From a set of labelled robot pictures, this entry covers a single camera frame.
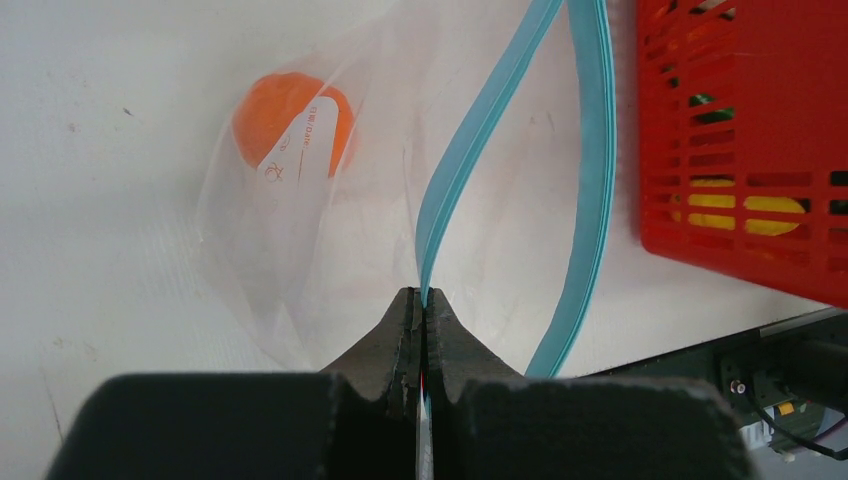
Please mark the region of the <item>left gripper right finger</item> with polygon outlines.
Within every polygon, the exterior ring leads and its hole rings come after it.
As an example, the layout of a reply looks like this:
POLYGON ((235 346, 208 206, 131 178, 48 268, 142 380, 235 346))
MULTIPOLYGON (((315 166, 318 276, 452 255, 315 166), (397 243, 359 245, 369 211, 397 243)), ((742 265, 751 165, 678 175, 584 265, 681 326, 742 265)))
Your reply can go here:
POLYGON ((755 479, 736 418, 686 378, 532 378, 423 297, 423 386, 437 479, 755 479))

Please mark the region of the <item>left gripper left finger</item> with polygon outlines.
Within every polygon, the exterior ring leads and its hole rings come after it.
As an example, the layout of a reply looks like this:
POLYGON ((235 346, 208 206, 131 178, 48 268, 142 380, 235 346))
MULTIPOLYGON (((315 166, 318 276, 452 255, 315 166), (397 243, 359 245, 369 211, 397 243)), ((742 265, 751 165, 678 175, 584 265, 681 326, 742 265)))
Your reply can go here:
POLYGON ((414 479, 420 293, 316 372, 149 373, 84 402, 51 479, 414 479))

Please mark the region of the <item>clear zip top bag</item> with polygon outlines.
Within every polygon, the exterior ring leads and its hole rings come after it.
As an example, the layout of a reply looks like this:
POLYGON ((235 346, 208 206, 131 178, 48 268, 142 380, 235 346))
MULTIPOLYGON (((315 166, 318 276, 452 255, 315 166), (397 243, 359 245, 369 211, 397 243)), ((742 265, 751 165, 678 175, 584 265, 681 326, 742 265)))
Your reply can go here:
POLYGON ((287 372, 331 364, 399 290, 440 290, 508 366, 555 377, 600 273, 614 192, 615 73, 603 1, 397 1, 257 79, 225 121, 197 210, 211 280, 287 372), (354 127, 328 173, 317 96, 254 169, 234 112, 260 78, 339 89, 354 127))

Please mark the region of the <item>orange tangerine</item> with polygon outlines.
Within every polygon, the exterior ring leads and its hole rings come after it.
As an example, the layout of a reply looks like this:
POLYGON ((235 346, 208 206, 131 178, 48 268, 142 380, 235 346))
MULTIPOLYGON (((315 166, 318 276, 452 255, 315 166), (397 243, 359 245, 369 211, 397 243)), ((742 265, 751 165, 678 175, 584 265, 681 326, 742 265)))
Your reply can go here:
POLYGON ((247 165, 256 169, 313 98, 332 99, 339 109, 328 173, 334 176, 354 127, 347 97, 318 78, 299 72, 272 73, 257 80, 231 120, 233 137, 247 165))

